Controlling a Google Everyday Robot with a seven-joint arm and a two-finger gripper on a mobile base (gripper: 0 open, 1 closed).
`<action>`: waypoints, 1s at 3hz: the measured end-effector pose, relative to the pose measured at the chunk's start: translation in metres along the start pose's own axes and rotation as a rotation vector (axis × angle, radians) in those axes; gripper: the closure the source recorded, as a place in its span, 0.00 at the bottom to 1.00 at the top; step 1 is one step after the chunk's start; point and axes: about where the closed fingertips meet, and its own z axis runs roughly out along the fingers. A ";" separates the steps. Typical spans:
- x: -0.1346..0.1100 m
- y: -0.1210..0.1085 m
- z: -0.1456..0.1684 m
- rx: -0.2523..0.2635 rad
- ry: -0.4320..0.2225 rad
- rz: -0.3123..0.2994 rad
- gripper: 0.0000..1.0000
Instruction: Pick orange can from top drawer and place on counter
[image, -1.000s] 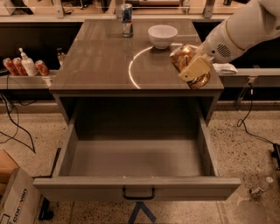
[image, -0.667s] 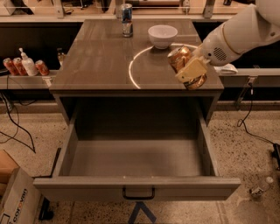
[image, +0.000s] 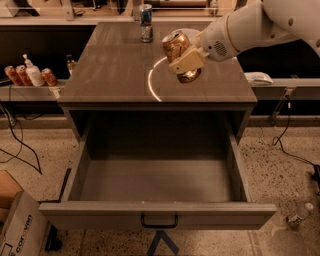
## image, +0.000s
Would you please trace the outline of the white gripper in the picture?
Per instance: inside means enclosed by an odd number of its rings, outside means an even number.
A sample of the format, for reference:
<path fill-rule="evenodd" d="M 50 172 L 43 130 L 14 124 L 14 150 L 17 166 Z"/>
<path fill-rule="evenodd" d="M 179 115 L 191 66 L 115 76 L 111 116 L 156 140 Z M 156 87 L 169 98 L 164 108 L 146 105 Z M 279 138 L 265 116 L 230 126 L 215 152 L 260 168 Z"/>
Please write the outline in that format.
<path fill-rule="evenodd" d="M 169 65 L 175 74 L 203 67 L 206 57 L 213 61 L 222 62 L 239 54 L 239 50 L 231 39 L 229 15 L 212 21 L 203 31 L 191 39 L 191 44 L 194 47 L 189 48 Z"/>

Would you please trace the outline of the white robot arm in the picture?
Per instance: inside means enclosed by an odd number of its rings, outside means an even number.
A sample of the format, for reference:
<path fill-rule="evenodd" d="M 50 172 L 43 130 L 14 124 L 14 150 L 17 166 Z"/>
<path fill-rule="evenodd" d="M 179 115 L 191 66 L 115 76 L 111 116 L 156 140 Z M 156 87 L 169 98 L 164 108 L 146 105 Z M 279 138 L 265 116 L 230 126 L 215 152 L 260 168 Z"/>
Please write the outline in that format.
<path fill-rule="evenodd" d="M 182 74 L 203 67 L 207 58 L 225 61 L 255 47 L 297 39 L 319 50 L 320 0 L 255 0 L 212 21 L 170 68 Z"/>

